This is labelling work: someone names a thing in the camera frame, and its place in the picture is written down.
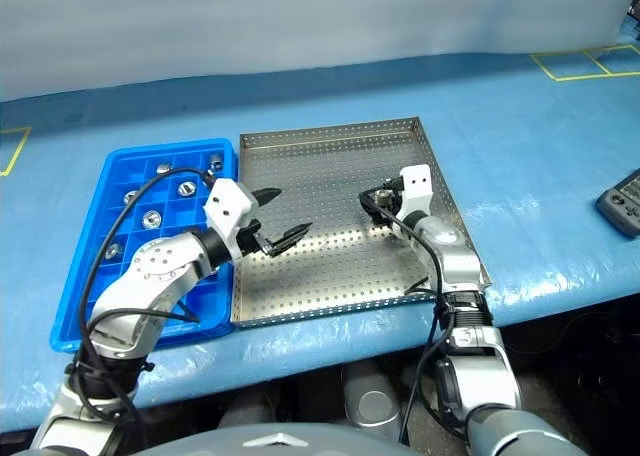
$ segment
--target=blue plastic tray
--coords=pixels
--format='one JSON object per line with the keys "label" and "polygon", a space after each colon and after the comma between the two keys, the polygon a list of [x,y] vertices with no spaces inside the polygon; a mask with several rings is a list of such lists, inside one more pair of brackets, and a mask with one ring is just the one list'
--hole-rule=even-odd
{"label": "blue plastic tray", "polygon": [[[216,172],[216,177],[236,179],[237,157],[226,139],[127,148],[114,151],[107,157],[51,330],[49,342],[55,351],[73,352],[80,346],[76,312],[82,288],[100,244],[124,208],[124,195],[154,177],[158,164],[169,163],[173,168],[191,166],[208,169],[213,154],[222,158],[222,169]],[[184,181],[196,183],[198,189],[195,195],[185,198],[178,194],[178,186]],[[208,194],[208,189],[198,176],[187,173],[167,177],[145,193],[114,238],[114,242],[124,246],[122,257],[103,260],[98,269],[89,296],[87,318],[98,296],[127,270],[133,253],[142,244],[154,238],[179,234],[194,226],[205,226],[202,207]],[[160,212],[162,224],[158,229],[144,229],[142,215],[152,209]],[[200,322],[167,321],[158,346],[218,337],[231,331],[232,291],[233,268],[230,264],[224,264],[217,274],[200,281],[183,298],[187,307],[198,315]]]}

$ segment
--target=white plastic cover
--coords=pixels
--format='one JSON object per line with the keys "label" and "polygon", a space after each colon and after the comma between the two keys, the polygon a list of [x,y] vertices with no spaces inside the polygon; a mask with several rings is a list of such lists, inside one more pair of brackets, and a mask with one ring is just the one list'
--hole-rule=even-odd
{"label": "white plastic cover", "polygon": [[0,0],[0,100],[183,76],[612,43],[631,0]]}

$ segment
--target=blue table surface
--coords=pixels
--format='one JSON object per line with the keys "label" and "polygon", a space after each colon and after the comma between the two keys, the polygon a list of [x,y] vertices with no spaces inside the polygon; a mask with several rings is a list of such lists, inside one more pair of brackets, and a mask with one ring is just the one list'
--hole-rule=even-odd
{"label": "blue table surface", "polygon": [[[621,40],[630,37],[627,21]],[[0,177],[0,431],[39,424],[71,359],[49,348],[49,331],[112,150],[217,137],[237,147],[240,133],[419,116],[494,281],[496,322],[508,325],[640,291],[640,240],[618,234],[594,207],[640,167],[639,98],[640,77],[554,82],[528,55],[448,55],[2,104],[2,129],[33,130]],[[430,304],[394,307],[158,350],[136,402],[417,346],[431,314]]]}

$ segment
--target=small metal part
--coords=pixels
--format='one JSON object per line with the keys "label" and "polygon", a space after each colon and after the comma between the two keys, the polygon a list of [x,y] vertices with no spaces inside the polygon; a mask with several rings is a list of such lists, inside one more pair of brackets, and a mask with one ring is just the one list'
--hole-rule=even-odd
{"label": "small metal part", "polygon": [[211,165],[212,170],[222,171],[222,158],[219,154],[212,154],[209,164]]}
{"label": "small metal part", "polygon": [[129,191],[127,194],[125,194],[124,198],[122,198],[122,201],[124,202],[124,204],[125,205],[129,204],[129,201],[131,201],[131,198],[133,198],[137,192],[138,190],[134,189],[132,191]]}
{"label": "small metal part", "polygon": [[147,211],[142,216],[142,227],[144,229],[156,229],[160,227],[160,224],[162,224],[162,215],[155,209]]}
{"label": "small metal part", "polygon": [[118,259],[122,256],[123,247],[121,244],[113,243],[110,244],[107,248],[107,251],[104,253],[104,259],[106,261],[111,261],[112,259]]}
{"label": "small metal part", "polygon": [[169,163],[160,163],[156,167],[156,174],[164,174],[170,170],[171,170],[171,165]]}
{"label": "small metal part", "polygon": [[188,198],[196,193],[196,183],[193,181],[185,181],[178,186],[178,194],[183,198]]}
{"label": "small metal part", "polygon": [[379,189],[373,193],[373,201],[383,208],[391,205],[391,198],[393,198],[393,191],[390,189]]}

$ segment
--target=metal nut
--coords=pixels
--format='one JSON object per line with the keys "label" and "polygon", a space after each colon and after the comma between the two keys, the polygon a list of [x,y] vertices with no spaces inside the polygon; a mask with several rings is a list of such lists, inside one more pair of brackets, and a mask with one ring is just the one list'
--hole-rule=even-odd
{"label": "metal nut", "polygon": [[183,198],[188,198],[196,193],[196,183],[193,181],[185,181],[178,186],[178,194]]}
{"label": "metal nut", "polygon": [[170,170],[171,170],[171,165],[169,163],[160,163],[156,167],[156,174],[164,174]]}
{"label": "metal nut", "polygon": [[142,216],[142,227],[144,229],[156,229],[159,228],[161,224],[162,215],[154,209],[147,211]]}
{"label": "metal nut", "polygon": [[113,243],[110,244],[107,248],[107,251],[104,253],[104,259],[107,261],[111,261],[112,259],[118,259],[122,256],[124,252],[124,248],[121,244]]}
{"label": "metal nut", "polygon": [[209,160],[209,164],[211,165],[211,169],[214,171],[222,170],[222,158],[219,154],[212,154],[211,159]]}
{"label": "metal nut", "polygon": [[138,190],[134,189],[133,191],[129,191],[127,194],[125,194],[124,198],[122,198],[122,201],[124,202],[124,204],[125,205],[129,204],[129,201],[131,201],[131,198],[133,198],[137,192]]}

